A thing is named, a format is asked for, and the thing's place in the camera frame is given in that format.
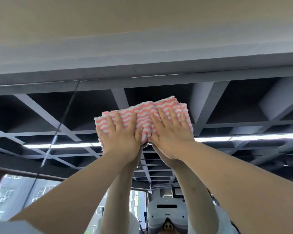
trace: pink and white cloth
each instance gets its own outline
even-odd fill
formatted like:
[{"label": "pink and white cloth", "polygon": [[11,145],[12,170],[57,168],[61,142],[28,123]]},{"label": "pink and white cloth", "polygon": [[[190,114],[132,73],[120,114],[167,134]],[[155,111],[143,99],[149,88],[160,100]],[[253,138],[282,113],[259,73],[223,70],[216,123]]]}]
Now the pink and white cloth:
[{"label": "pink and white cloth", "polygon": [[[136,128],[138,128],[139,126],[143,126],[141,144],[144,144],[146,142],[151,141],[152,132],[157,132],[150,118],[150,113],[153,113],[154,115],[157,116],[158,119],[160,119],[160,115],[158,114],[158,111],[157,111],[158,108],[162,108],[164,110],[164,112],[166,113],[170,121],[172,121],[172,118],[170,117],[170,113],[169,113],[170,108],[176,111],[179,121],[181,121],[181,113],[183,112],[184,115],[186,116],[189,128],[191,129],[191,131],[193,131],[187,105],[183,103],[179,103],[177,99],[175,98],[175,96],[171,96],[169,98],[165,98],[157,102],[148,101],[148,102],[140,103],[136,106],[131,106],[127,109],[119,110],[118,112],[121,115],[121,120],[125,128],[127,128],[129,125],[131,115],[133,113],[137,114]],[[116,112],[117,111],[103,112],[101,117],[94,118],[96,126],[99,127],[104,133],[108,134],[109,131],[107,128],[106,117],[111,116],[113,122],[115,123]]]}]

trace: ceiling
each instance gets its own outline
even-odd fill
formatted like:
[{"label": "ceiling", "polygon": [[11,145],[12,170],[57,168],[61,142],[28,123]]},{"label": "ceiling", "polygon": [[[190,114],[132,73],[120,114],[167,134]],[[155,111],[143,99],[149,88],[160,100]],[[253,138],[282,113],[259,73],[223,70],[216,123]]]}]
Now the ceiling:
[{"label": "ceiling", "polygon": [[[51,143],[58,128],[56,143],[96,142],[93,118],[103,111],[172,95],[188,104],[196,137],[293,133],[293,66],[179,73],[1,84],[0,153],[41,164],[47,149],[27,149],[23,144]],[[50,74],[61,77],[57,71]],[[293,139],[206,144],[293,181]],[[46,166],[78,171],[101,155],[99,147],[51,149]],[[134,180],[153,188],[177,184],[151,146],[144,149]]]}]

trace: white shirt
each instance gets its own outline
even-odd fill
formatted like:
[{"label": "white shirt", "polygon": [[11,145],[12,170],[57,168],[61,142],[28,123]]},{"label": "white shirt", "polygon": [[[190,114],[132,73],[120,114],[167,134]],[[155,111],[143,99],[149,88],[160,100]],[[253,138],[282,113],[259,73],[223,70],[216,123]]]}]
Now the white shirt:
[{"label": "white shirt", "polygon": [[[219,229],[217,234],[236,234],[235,228],[231,225],[231,222],[225,213],[225,211],[219,206],[215,206],[218,218],[219,218]],[[130,213],[130,224],[128,234],[139,233],[139,221],[137,218]],[[98,228],[95,234],[100,234],[101,220],[99,220]],[[26,221],[11,221],[11,222],[0,222],[0,234],[44,234],[33,226],[28,224]],[[188,221],[188,234],[195,234],[193,228]]]}]

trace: hand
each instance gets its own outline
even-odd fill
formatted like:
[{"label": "hand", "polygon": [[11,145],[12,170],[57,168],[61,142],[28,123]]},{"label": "hand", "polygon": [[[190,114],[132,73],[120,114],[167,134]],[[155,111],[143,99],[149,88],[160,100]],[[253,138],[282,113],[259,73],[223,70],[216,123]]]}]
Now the hand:
[{"label": "hand", "polygon": [[166,164],[166,166],[175,170],[185,165],[185,163],[178,159],[170,159],[166,157],[156,145],[152,145],[153,149],[157,152],[158,156],[160,156],[161,160]]},{"label": "hand", "polygon": [[128,128],[124,128],[121,116],[115,114],[115,125],[110,116],[106,117],[109,135],[105,134],[99,127],[96,127],[104,149],[103,154],[112,153],[116,156],[121,155],[127,159],[127,163],[132,162],[137,157],[141,145],[141,134],[143,127],[139,127],[136,132],[137,114],[133,114]]},{"label": "hand", "polygon": [[150,114],[156,133],[152,133],[151,141],[160,151],[170,159],[178,159],[178,154],[182,153],[183,146],[194,142],[194,137],[189,129],[186,116],[181,114],[181,124],[179,123],[175,110],[170,109],[172,123],[169,121],[163,109],[159,108],[161,121],[154,114]]}]

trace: grid ceiling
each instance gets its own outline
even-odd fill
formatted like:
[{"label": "grid ceiling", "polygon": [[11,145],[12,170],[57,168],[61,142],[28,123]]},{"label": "grid ceiling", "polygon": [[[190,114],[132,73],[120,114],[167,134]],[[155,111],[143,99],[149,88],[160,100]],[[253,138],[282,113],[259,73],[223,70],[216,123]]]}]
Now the grid ceiling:
[{"label": "grid ceiling", "polygon": [[[0,152],[42,162],[47,149],[27,149],[22,145],[51,143],[58,128],[56,143],[96,142],[93,118],[103,111],[171,95],[188,104],[196,137],[293,133],[293,76],[192,83],[187,80],[186,84],[166,80],[161,84],[0,95]],[[293,140],[206,144],[293,181]],[[101,149],[96,147],[52,149],[47,164],[82,169],[101,155]],[[134,179],[154,187],[177,184],[172,170],[150,145],[143,151]]]}]

